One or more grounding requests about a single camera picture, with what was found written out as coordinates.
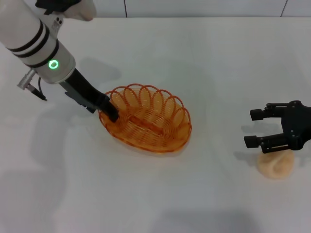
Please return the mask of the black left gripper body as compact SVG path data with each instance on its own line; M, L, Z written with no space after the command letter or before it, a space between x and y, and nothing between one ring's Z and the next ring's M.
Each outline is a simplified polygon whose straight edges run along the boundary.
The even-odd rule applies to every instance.
M79 105L92 103L98 108L98 99L100 95L104 95L93 87L76 68L60 85L65 89L65 94Z

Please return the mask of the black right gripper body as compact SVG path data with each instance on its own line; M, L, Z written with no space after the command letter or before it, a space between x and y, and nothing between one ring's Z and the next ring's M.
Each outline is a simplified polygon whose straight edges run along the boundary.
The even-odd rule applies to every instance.
M311 108L299 100L289 102L281 118L281 125L289 149L301 150L311 139Z

